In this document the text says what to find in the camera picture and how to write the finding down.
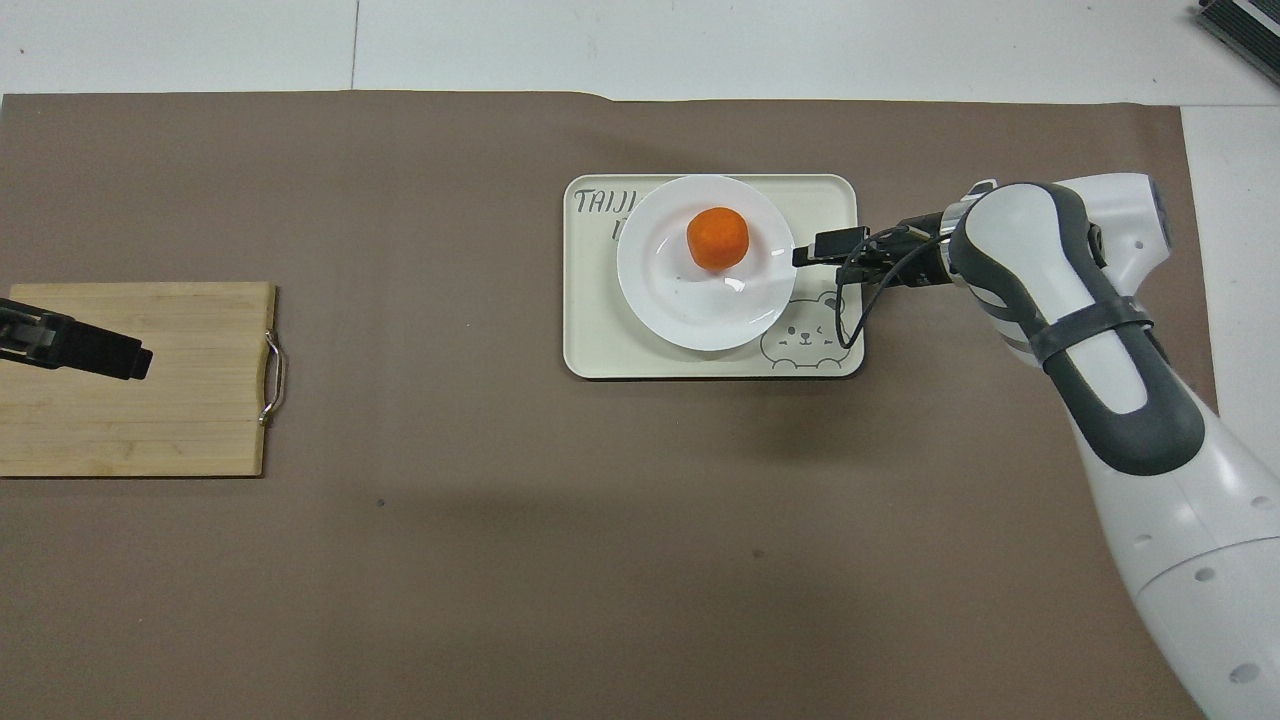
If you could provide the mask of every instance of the plate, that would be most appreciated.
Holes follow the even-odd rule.
[[[746,220],[750,245],[732,268],[713,273],[689,254],[685,228],[708,208]],[[641,200],[618,236],[618,284],[631,311],[667,342],[727,350],[750,342],[782,314],[795,287],[795,240],[768,197],[724,176],[685,176]]]

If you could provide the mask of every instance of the metal handle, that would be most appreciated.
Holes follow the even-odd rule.
[[[276,337],[274,329],[266,331],[266,347],[271,355],[275,355],[275,392],[257,416],[257,424],[264,428],[271,425],[271,416],[284,402],[284,378],[289,370],[289,359],[284,355],[284,350],[280,350],[280,338]]]

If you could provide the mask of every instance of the white table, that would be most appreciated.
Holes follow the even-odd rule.
[[[1224,419],[1280,469],[1280,87],[1190,0],[0,4],[0,92],[573,90],[1184,106]]]

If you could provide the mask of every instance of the black cable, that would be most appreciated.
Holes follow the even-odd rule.
[[[864,237],[861,240],[861,242],[859,242],[858,245],[855,245],[854,249],[852,249],[852,251],[849,252],[849,255],[845,258],[845,263],[842,265],[840,265],[840,269],[836,270],[836,340],[840,341],[840,346],[844,347],[845,350],[849,350],[850,347],[852,347],[854,342],[856,341],[856,336],[854,336],[854,337],[851,337],[849,340],[849,345],[845,345],[845,318],[844,318],[844,315],[845,315],[845,286],[846,284],[854,284],[854,283],[845,282],[845,275],[849,274],[849,270],[852,269],[854,261],[858,259],[858,255],[863,251],[864,247],[867,247],[868,245],[870,245],[872,242],[874,242],[877,240],[881,240],[881,238],[888,237],[888,236],[891,236],[891,234],[893,234],[896,232],[908,231],[908,229],[909,228],[906,228],[905,225],[895,225],[892,228],[883,229],[883,231],[881,231],[881,232],[878,232],[878,233],[876,233],[873,236]]]
[[[842,286],[840,283],[840,278],[836,279],[836,297],[837,297],[837,300],[836,300],[836,340],[840,341],[840,346],[841,347],[844,347],[845,350],[849,350],[849,348],[851,348],[854,346],[855,342],[858,342],[858,336],[863,334],[863,327],[867,324],[867,316],[870,315],[872,309],[876,307],[876,302],[879,301],[879,296],[881,296],[882,292],[884,292],[884,288],[887,288],[888,284],[890,284],[890,282],[893,278],[897,277],[899,270],[901,270],[904,266],[906,266],[906,264],[910,263],[911,260],[915,260],[916,258],[919,258],[920,255],[923,255],[927,250],[937,247],[941,243],[942,243],[942,240],[933,238],[933,240],[931,240],[928,242],[924,242],[924,243],[919,245],[918,247],[913,247],[911,251],[908,252],[906,255],[904,255],[901,260],[899,260],[897,263],[893,263],[893,266],[890,268],[887,273],[884,273],[884,278],[881,279],[881,284],[879,284],[879,287],[876,288],[876,292],[872,295],[872,299],[868,300],[867,305],[863,307],[861,315],[858,316],[858,324],[854,327],[854,334],[849,336],[849,342],[847,343],[845,342],[845,338],[841,337],[841,333],[844,332],[844,322],[840,318],[840,310],[842,309],[842,304],[840,301],[840,297],[841,297],[841,293],[844,292],[844,288],[842,288]]]

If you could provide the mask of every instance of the tray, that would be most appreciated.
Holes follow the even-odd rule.
[[[861,338],[851,350],[836,345],[835,351],[795,340],[805,333],[814,337],[819,327],[828,336],[835,332],[829,302],[836,286],[829,266],[800,268],[782,316],[759,338],[730,350],[708,352],[672,345],[635,316],[618,286],[618,234],[645,195],[677,177],[593,174],[576,178],[564,190],[563,352],[570,370],[588,379],[838,378],[856,370],[863,363]],[[854,188],[838,176],[731,177],[773,201],[797,245],[812,242],[819,232],[858,224]],[[860,311],[858,288],[846,288],[847,328]]]

